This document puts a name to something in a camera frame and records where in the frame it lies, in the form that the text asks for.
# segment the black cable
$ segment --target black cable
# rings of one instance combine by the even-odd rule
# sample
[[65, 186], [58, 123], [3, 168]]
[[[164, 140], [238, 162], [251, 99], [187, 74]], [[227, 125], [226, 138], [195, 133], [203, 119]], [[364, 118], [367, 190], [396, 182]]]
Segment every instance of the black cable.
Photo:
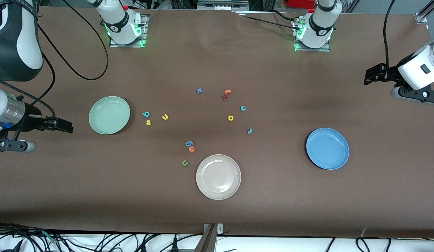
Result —
[[386, 24], [388, 22], [388, 16], [390, 14], [391, 11], [391, 7], [393, 6], [395, 0], [392, 0], [390, 3], [390, 6], [388, 7], [388, 11], [385, 14], [385, 19], [384, 19], [384, 28], [383, 28], [383, 37], [384, 37], [384, 45], [385, 45], [385, 68], [386, 68], [386, 72], [388, 74], [388, 78], [390, 78], [392, 81], [399, 83], [398, 81], [396, 81], [396, 79], [390, 75], [390, 65], [389, 65], [389, 57], [388, 57], [388, 43], [386, 40]]
[[386, 246], [385, 252], [388, 252], [391, 246], [391, 238], [387, 238], [387, 239], [388, 239], [388, 245]]
[[259, 1], [260, 1], [260, 0], [257, 0], [257, 1], [254, 3], [253, 7], [252, 7], [251, 9], [249, 9], [249, 11], [253, 10], [253, 9], [256, 7], [257, 3], [259, 3]]
[[330, 241], [329, 246], [328, 246], [328, 248], [326, 249], [326, 252], [329, 252], [329, 249], [330, 249], [330, 247], [332, 246], [332, 243], [333, 243], [334, 241], [335, 241], [335, 236], [332, 237], [332, 240]]
[[119, 244], [121, 244], [121, 242], [125, 241], [126, 239], [128, 239], [128, 238], [130, 238], [130, 237], [132, 237], [132, 236], [136, 236], [136, 234], [135, 234], [135, 233], [134, 233], [134, 234], [131, 234], [131, 235], [127, 236], [126, 238], [122, 239], [120, 242], [116, 243], [116, 244], [115, 244], [115, 245], [110, 249], [110, 252], [112, 252], [112, 251], [114, 250], [115, 247], [117, 247]]
[[[179, 241], [181, 241], [181, 240], [187, 239], [187, 238], [192, 237], [192, 236], [201, 236], [201, 235], [203, 235], [203, 234], [202, 234], [202, 233], [192, 234], [192, 235], [190, 235], [190, 236], [182, 237], [182, 238], [178, 239], [176, 242], [179, 242]], [[161, 249], [160, 252], [163, 252], [165, 249], [168, 249], [168, 248], [169, 248], [170, 246], [172, 246], [173, 244], [174, 244], [174, 243], [171, 243], [171, 244], [167, 245], [164, 249]]]
[[[99, 251], [102, 251], [102, 249], [107, 245], [107, 244], [109, 244], [112, 240], [114, 240], [114, 239], [116, 239], [116, 238], [118, 238], [119, 236], [122, 236], [123, 234], [122, 233], [120, 233], [120, 234], [118, 234], [117, 236], [114, 236], [113, 238], [111, 238], [108, 242], [106, 242], [105, 244], [103, 243], [103, 242], [105, 242], [105, 239], [107, 239], [107, 238], [110, 238], [111, 236], [112, 236], [112, 234], [110, 234], [107, 238], [105, 238], [101, 243], [102, 243], [102, 247], [100, 248], [100, 250]], [[97, 249], [98, 249], [98, 247], [100, 246], [100, 243], [97, 245], [97, 247], [94, 249], [94, 251], [95, 252], [97, 252]]]
[[178, 244], [177, 244], [177, 234], [174, 236], [174, 241], [172, 242], [172, 248], [170, 249], [170, 252], [178, 252]]
[[43, 59], [47, 62], [48, 66], [52, 72], [52, 82], [49, 85], [49, 87], [46, 89], [46, 91], [44, 91], [44, 93], [40, 97], [38, 97], [38, 99], [42, 99], [52, 89], [52, 87], [54, 86], [54, 83], [55, 83], [55, 70], [52, 67], [52, 64], [49, 62], [49, 59], [47, 59], [46, 55], [44, 55], [44, 53], [42, 53], [42, 54], [43, 54]]
[[105, 51], [105, 55], [106, 55], [106, 66], [105, 66], [105, 70], [103, 71], [102, 74], [100, 74], [98, 77], [95, 78], [86, 78], [83, 75], [79, 74], [70, 64], [69, 62], [67, 62], [67, 60], [65, 59], [65, 57], [62, 55], [62, 53], [60, 53], [60, 51], [57, 49], [57, 47], [54, 45], [54, 43], [52, 43], [52, 41], [50, 40], [50, 38], [48, 37], [48, 35], [44, 32], [44, 30], [42, 29], [42, 27], [38, 25], [38, 28], [40, 29], [41, 33], [43, 33], [43, 35], [46, 37], [46, 39], [49, 41], [49, 43], [52, 45], [52, 47], [55, 49], [55, 51], [57, 52], [57, 54], [62, 58], [62, 60], [66, 63], [66, 65], [79, 77], [85, 79], [85, 80], [89, 80], [89, 81], [93, 81], [93, 80], [97, 80], [99, 78], [101, 78], [105, 72], [108, 70], [108, 63], [109, 63], [109, 59], [108, 59], [108, 51], [106, 49], [105, 43], [102, 40], [102, 37], [99, 35], [99, 33], [97, 32], [97, 30], [92, 27], [92, 25], [80, 14], [78, 13], [78, 11], [76, 11], [76, 9], [74, 9], [68, 2], [66, 2], [66, 0], [62, 0], [63, 2], [66, 3], [66, 5], [68, 5], [69, 8], [71, 8], [71, 10], [73, 10], [79, 17], [81, 17], [81, 19], [83, 19], [88, 25], [89, 27], [91, 27], [91, 29], [95, 32], [95, 34], [97, 35], [97, 37], [100, 40], [100, 43], [102, 43], [102, 46], [104, 48]]
[[287, 17], [287, 16], [284, 16], [282, 13], [280, 13], [279, 11], [277, 11], [277, 10], [275, 10], [275, 9], [269, 10], [268, 12], [274, 12], [274, 13], [278, 14], [279, 16], [281, 16], [281, 17], [282, 17], [283, 19], [285, 19], [285, 20], [293, 21], [292, 18], [289, 18], [289, 17]]
[[360, 245], [358, 245], [358, 241], [362, 241], [363, 244], [365, 245], [366, 249], [368, 250], [368, 252], [371, 252], [371, 251], [369, 251], [369, 247], [368, 247], [368, 245], [366, 244], [365, 240], [363, 240], [363, 238], [361, 238], [361, 237], [356, 238], [356, 245], [357, 245], [357, 247], [358, 247], [358, 250], [360, 250], [361, 252], [365, 252], [363, 249], [360, 248]]
[[147, 238], [147, 240], [143, 241], [141, 243], [141, 245], [139, 245], [139, 247], [134, 251], [134, 252], [138, 252], [139, 250], [144, 250], [145, 249], [145, 244], [147, 244], [151, 239], [155, 238], [156, 236], [159, 236], [160, 233], [154, 233], [152, 234], [152, 236], [150, 236], [149, 238]]
[[278, 24], [278, 23], [274, 23], [274, 22], [270, 22], [270, 21], [266, 21], [266, 20], [262, 20], [262, 19], [256, 19], [256, 18], [251, 17], [251, 16], [244, 16], [244, 17], [246, 17], [248, 19], [253, 19], [253, 20], [265, 22], [265, 23], [272, 24], [272, 25], [277, 25], [277, 26], [280, 26], [280, 27], [287, 27], [287, 28], [291, 28], [291, 29], [294, 29], [294, 30], [299, 30], [298, 27], [291, 27], [291, 26], [286, 26], [284, 24]]
[[71, 241], [70, 239], [66, 239], [66, 241], [70, 242], [72, 245], [74, 245], [74, 246], [76, 246], [76, 247], [79, 247], [79, 248], [81, 248], [81, 249], [86, 249], [86, 250], [89, 250], [89, 251], [94, 251], [93, 248], [84, 247], [84, 246], [81, 246], [81, 245], [75, 244], [75, 243], [74, 243], [73, 241]]
[[3, 80], [0, 80], [0, 83], [2, 85], [4, 85], [4, 86], [8, 87], [8, 88], [13, 89], [14, 91], [17, 91], [17, 92], [19, 92], [19, 93], [21, 93], [21, 94], [23, 94], [25, 96], [28, 96], [31, 99], [36, 100], [37, 102], [41, 103], [44, 107], [47, 107], [47, 109], [50, 110], [50, 112], [52, 113], [52, 116], [46, 117], [46, 119], [50, 120], [50, 119], [54, 119], [55, 118], [55, 111], [49, 105], [47, 105], [46, 102], [43, 102], [42, 100], [36, 98], [35, 96], [33, 96], [33, 95], [31, 95], [31, 94], [29, 94], [29, 93], [27, 93], [25, 91], [22, 91], [21, 89], [19, 89], [19, 88], [15, 87], [15, 86], [13, 86], [13, 85], [11, 85], [11, 84], [3, 81]]
[[9, 234], [6, 234], [6, 235], [0, 237], [0, 239], [2, 239], [2, 238], [4, 238], [4, 237], [7, 237], [7, 236], [10, 236], [10, 235], [9, 235]]

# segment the metal post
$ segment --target metal post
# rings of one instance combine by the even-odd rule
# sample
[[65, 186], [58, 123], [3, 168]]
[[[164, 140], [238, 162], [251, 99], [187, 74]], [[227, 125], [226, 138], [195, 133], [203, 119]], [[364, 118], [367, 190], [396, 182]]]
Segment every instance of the metal post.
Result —
[[427, 16], [434, 11], [434, 0], [431, 0], [419, 12], [414, 14], [414, 18], [418, 24], [427, 23]]
[[210, 224], [203, 233], [194, 252], [214, 252], [217, 240], [217, 224]]

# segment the green led light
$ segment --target green led light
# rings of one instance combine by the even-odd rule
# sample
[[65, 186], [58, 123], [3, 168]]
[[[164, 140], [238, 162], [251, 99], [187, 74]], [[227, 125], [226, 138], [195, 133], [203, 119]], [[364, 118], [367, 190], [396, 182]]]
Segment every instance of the green led light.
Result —
[[132, 29], [133, 29], [134, 35], [139, 36], [140, 33], [141, 33], [141, 30], [136, 30], [134, 27], [135, 27], [135, 26], [132, 26]]

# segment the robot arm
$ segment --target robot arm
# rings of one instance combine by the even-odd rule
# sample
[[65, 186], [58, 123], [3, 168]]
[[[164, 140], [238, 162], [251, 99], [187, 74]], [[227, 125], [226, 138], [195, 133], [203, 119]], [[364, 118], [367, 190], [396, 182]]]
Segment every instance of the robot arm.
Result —
[[[117, 44], [129, 44], [141, 37], [141, 15], [123, 8], [119, 0], [88, 0], [104, 19], [105, 27]], [[37, 33], [36, 0], [0, 0], [0, 80], [29, 81], [43, 66]], [[72, 123], [47, 118], [41, 111], [0, 89], [0, 152], [31, 152], [33, 142], [18, 140], [20, 132], [50, 130], [73, 132]], [[9, 131], [14, 137], [8, 139]]]
[[321, 48], [330, 39], [341, 12], [340, 0], [319, 0], [315, 12], [302, 17], [305, 26], [296, 38], [309, 48]]
[[396, 82], [391, 91], [394, 98], [434, 105], [434, 90], [431, 89], [434, 83], [434, 40], [390, 67], [388, 72], [384, 63], [368, 69], [364, 84], [376, 81]]
[[43, 66], [36, 30], [36, 2], [11, 0], [0, 1], [0, 5], [0, 79], [29, 81]]

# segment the brown table surface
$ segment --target brown table surface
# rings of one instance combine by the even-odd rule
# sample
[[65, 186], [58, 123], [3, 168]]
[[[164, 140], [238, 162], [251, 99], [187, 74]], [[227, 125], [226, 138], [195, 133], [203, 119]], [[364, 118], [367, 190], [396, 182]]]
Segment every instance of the brown table surface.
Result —
[[[97, 11], [79, 11], [105, 38]], [[79, 72], [102, 72], [100, 42], [73, 11], [42, 7], [40, 14]], [[72, 73], [40, 34], [57, 72], [44, 100], [75, 130], [23, 133], [35, 152], [0, 153], [0, 220], [172, 233], [220, 222], [231, 234], [271, 236], [355, 237], [367, 226], [366, 236], [434, 237], [434, 107], [391, 98], [393, 83], [363, 85], [365, 70], [385, 61], [383, 18], [341, 15], [331, 52], [317, 53], [294, 51], [287, 28], [229, 11], [163, 10], [145, 48], [108, 48], [110, 68], [97, 81]], [[430, 40], [412, 15], [388, 23], [393, 65]], [[46, 64], [16, 85], [37, 95], [50, 80]], [[118, 134], [89, 126], [90, 108], [105, 96], [131, 107]], [[349, 160], [338, 170], [320, 169], [306, 154], [308, 135], [320, 127], [349, 143]], [[217, 153], [235, 159], [242, 175], [239, 190], [223, 201], [206, 198], [195, 181], [201, 160]]]

